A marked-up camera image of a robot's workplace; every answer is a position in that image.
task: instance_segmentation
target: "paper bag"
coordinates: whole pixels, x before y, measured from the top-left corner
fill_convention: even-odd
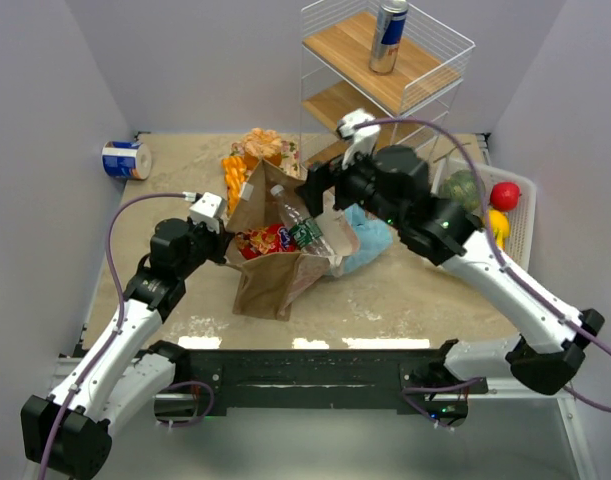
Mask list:
[[[282,223],[270,189],[280,184],[293,190],[302,183],[268,162],[259,162],[241,191],[226,229],[237,233]],[[360,248],[343,212],[335,212],[330,206],[316,222],[338,257],[352,255]],[[291,303],[330,268],[328,258],[301,252],[245,260],[235,242],[230,243],[226,256],[228,265],[241,272],[233,312],[259,318],[288,320]]]

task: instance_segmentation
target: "plastic basket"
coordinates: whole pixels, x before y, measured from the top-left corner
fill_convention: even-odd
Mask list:
[[[499,182],[514,182],[521,189],[518,206],[507,212],[511,226],[511,234],[505,244],[505,253],[519,264],[524,270],[529,266],[529,256],[532,249],[532,234],[534,231],[534,215],[536,213],[536,185],[530,179],[515,173],[501,170],[488,165],[477,165],[481,180],[485,184],[485,195],[489,197],[492,187]],[[469,170],[464,160],[447,158],[441,160],[436,170],[432,193],[437,194],[443,180],[459,170]],[[482,210],[473,213],[482,214]]]

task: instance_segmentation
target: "countertop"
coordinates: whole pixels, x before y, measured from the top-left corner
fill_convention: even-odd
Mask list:
[[[129,181],[123,201],[153,192],[210,191],[225,196],[220,160],[240,134],[143,134],[152,150],[150,177]],[[482,161],[476,138],[466,148]],[[440,140],[434,158],[451,150]],[[418,152],[429,154],[429,147]],[[123,286],[149,250],[154,226],[169,217],[185,218],[188,204],[178,199],[140,202],[121,215],[114,228],[114,258]],[[239,273],[205,264],[186,282],[187,294],[150,339],[189,348],[292,348],[305,339],[330,348],[348,348],[348,339],[416,339],[432,347],[445,340],[485,340],[516,330],[480,294],[460,280],[428,266],[398,239],[370,265],[339,279],[323,278],[293,304],[289,321],[256,319],[232,313]],[[83,346],[89,348],[111,320],[117,296],[103,267]]]

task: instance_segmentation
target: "green vegetable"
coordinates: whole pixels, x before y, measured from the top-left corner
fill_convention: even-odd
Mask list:
[[[446,178],[438,189],[438,196],[460,203],[468,212],[480,207],[476,180],[469,170],[459,170]]]

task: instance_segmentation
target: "bottle label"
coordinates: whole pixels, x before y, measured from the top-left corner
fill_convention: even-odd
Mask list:
[[[301,250],[311,244],[314,240],[321,237],[323,232],[318,228],[313,218],[308,218],[300,223],[294,225],[290,230],[289,234],[292,236],[296,245]]]

